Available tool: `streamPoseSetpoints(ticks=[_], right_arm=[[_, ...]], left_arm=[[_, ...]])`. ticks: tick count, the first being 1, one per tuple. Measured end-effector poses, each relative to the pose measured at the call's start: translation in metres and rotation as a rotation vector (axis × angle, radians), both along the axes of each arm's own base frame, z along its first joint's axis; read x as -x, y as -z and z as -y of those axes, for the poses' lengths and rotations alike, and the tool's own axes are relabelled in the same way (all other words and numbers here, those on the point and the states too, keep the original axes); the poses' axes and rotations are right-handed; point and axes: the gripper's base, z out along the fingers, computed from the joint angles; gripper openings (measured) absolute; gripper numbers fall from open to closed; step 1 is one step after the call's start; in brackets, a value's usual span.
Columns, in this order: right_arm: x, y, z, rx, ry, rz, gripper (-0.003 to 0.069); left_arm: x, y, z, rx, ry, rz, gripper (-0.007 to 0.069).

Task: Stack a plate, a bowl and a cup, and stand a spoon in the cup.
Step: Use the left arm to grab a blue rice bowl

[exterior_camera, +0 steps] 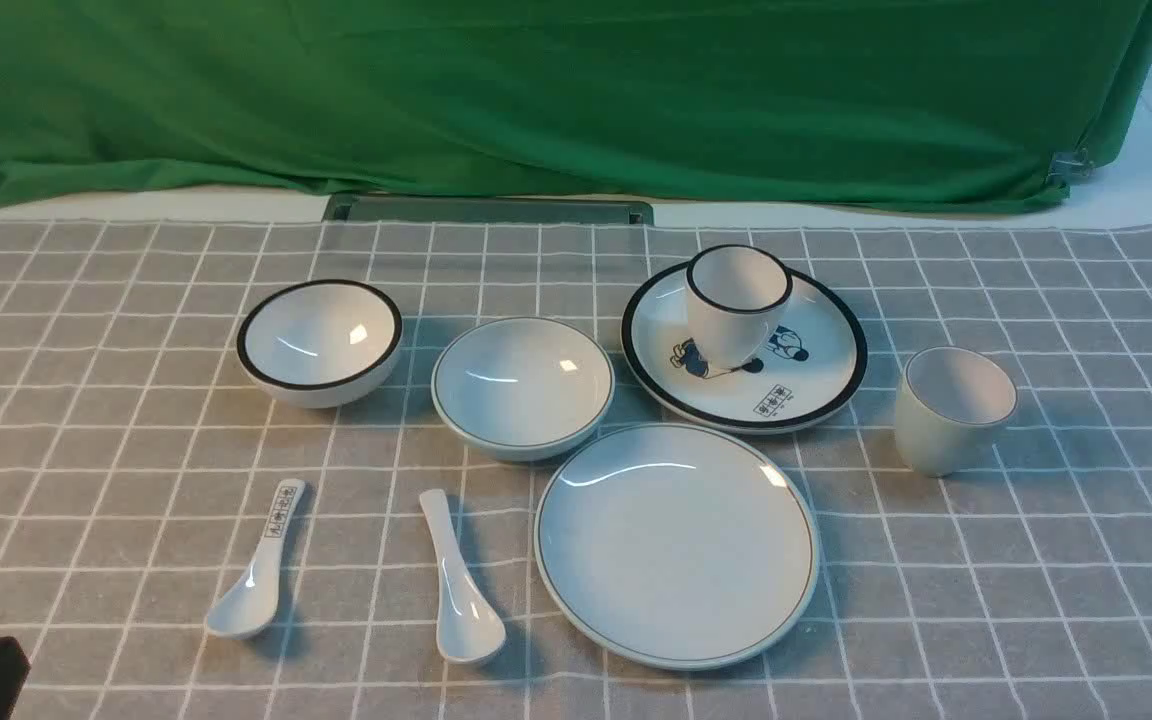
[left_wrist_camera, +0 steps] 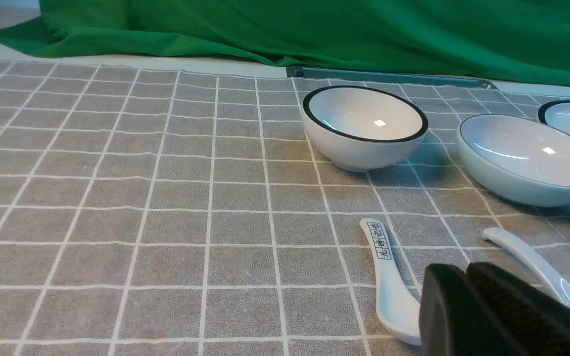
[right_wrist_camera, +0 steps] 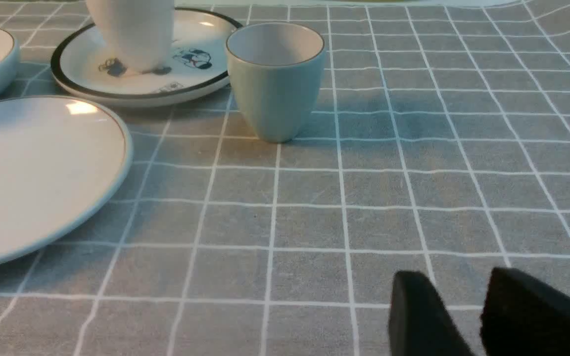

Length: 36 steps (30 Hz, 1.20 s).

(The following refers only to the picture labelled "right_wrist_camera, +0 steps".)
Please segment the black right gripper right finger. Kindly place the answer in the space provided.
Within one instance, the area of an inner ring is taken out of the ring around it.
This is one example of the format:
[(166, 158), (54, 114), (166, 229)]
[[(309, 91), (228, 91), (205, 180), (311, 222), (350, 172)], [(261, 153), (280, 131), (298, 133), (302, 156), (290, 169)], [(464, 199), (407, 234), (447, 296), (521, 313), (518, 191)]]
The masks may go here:
[(480, 336), (488, 356), (570, 356), (570, 297), (520, 269), (495, 267)]

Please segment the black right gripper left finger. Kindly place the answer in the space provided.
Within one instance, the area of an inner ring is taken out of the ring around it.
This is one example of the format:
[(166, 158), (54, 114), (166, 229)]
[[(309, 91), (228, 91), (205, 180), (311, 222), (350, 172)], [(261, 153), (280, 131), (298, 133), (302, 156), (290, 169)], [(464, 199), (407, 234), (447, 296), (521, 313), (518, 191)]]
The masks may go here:
[(387, 335), (392, 356), (472, 356), (443, 300), (421, 272), (394, 274)]

